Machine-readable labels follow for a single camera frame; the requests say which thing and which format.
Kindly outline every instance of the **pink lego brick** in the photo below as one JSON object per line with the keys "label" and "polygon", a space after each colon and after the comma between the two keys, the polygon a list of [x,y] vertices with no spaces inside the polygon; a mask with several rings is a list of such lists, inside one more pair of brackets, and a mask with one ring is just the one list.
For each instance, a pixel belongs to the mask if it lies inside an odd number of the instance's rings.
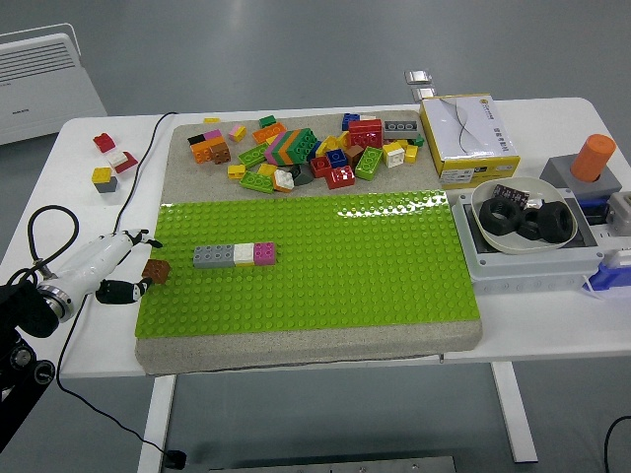
{"label": "pink lego brick", "polygon": [[255,243],[254,244],[254,265],[271,266],[276,264],[276,246],[274,243]]}

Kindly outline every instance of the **orange lego brick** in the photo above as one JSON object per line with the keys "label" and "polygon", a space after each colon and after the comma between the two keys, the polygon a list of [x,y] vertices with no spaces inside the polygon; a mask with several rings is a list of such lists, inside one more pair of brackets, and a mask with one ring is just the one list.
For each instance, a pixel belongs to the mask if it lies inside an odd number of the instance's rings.
{"label": "orange lego brick", "polygon": [[252,137],[257,145],[264,143],[267,138],[271,138],[274,135],[279,134],[282,131],[287,131],[285,125],[283,125],[280,121],[274,123],[273,125],[266,126],[265,128],[261,128],[260,130],[256,130],[252,133]]}

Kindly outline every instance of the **gray block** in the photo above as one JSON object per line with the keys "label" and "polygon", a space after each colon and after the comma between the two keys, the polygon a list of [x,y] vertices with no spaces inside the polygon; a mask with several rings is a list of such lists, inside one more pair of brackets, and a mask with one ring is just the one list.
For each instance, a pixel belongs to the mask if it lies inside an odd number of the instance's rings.
{"label": "gray block", "polygon": [[576,157],[577,155],[568,155],[550,158],[539,178],[549,182],[557,189],[570,189],[579,201],[608,199],[612,193],[622,188],[618,179],[607,166],[604,167],[596,182],[582,182],[576,179],[570,171],[570,166]]}
{"label": "gray block", "polygon": [[197,269],[235,266],[235,246],[233,244],[197,246],[193,252],[193,266]]}
{"label": "gray block", "polygon": [[384,138],[387,140],[413,140],[417,135],[416,121],[384,121]]}

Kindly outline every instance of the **orange cylinder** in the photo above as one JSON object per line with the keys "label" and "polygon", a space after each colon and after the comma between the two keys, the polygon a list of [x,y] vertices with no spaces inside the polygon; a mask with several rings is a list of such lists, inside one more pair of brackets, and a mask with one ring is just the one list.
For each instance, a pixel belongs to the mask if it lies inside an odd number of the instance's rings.
{"label": "orange cylinder", "polygon": [[615,141],[605,135],[591,135],[570,167],[572,175],[582,182],[594,182],[600,177],[615,151]]}

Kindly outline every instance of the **green baseplate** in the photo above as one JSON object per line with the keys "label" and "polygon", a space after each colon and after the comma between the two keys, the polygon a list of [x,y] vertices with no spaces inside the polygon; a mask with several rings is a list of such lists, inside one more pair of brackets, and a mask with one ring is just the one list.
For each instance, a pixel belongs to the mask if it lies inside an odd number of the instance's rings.
{"label": "green baseplate", "polygon": [[[165,204],[136,337],[479,319],[445,193]],[[195,269],[195,246],[273,241],[274,266]]]}

